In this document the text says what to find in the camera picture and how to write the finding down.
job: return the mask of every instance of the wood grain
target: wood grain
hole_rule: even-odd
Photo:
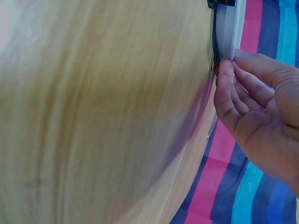
[[[199,116],[211,13],[205,0],[0,1],[0,223],[169,223],[214,114],[210,100]]]

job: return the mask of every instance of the turquoise stripe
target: turquoise stripe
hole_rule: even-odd
[[[294,65],[297,42],[296,0],[280,0],[280,28],[276,59]]]
[[[235,195],[232,224],[251,224],[251,206],[262,176],[263,171],[249,162]]]

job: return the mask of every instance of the navy stripe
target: navy stripe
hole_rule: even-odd
[[[214,200],[210,216],[214,224],[231,222],[235,195],[246,170],[247,161],[245,154],[236,143]]]
[[[194,178],[194,181],[193,181],[193,183],[192,183],[192,185],[191,185],[191,188],[190,188],[190,190],[189,190],[189,192],[188,192],[188,194],[187,194],[185,200],[184,200],[183,203],[181,204],[180,209],[183,209],[183,210],[186,210],[186,211],[188,211],[188,209],[189,209],[189,206],[190,206],[190,203],[191,203],[191,201],[192,201],[194,192],[195,192],[195,190],[196,190],[198,181],[199,181],[200,176],[201,176],[201,174],[202,174],[202,171],[203,171],[203,169],[204,169],[204,167],[205,167],[205,164],[206,164],[206,161],[207,161],[207,157],[209,156],[210,151],[211,151],[211,146],[212,146],[212,142],[213,142],[213,139],[214,139],[214,136],[215,136],[216,127],[217,127],[217,123],[215,124],[214,129],[213,129],[213,131],[212,131],[212,133],[211,133],[211,136],[210,136],[210,138],[209,138],[209,140],[208,140],[208,142],[207,142],[204,156],[202,157],[202,160],[201,160],[201,162],[200,162],[200,166],[199,166],[199,168],[198,168],[198,171],[197,171],[197,173],[196,173],[196,176],[195,176],[195,178]]]
[[[187,211],[183,209],[179,209],[169,224],[184,224],[187,215],[188,215]]]
[[[252,202],[252,223],[267,223],[267,208],[277,181],[264,173]]]
[[[257,52],[276,59],[280,25],[279,0],[263,0]]]
[[[284,223],[296,224],[296,196],[291,190],[288,190],[285,196],[283,220]]]

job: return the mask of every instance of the white plastic part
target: white plastic part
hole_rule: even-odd
[[[234,59],[235,48],[240,48],[246,0],[237,0],[236,6],[217,5],[216,41],[219,58]]]

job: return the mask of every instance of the striped fabric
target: striped fabric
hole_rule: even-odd
[[[299,67],[296,0],[247,0],[241,49]],[[218,121],[171,224],[299,224],[299,200],[258,169]]]

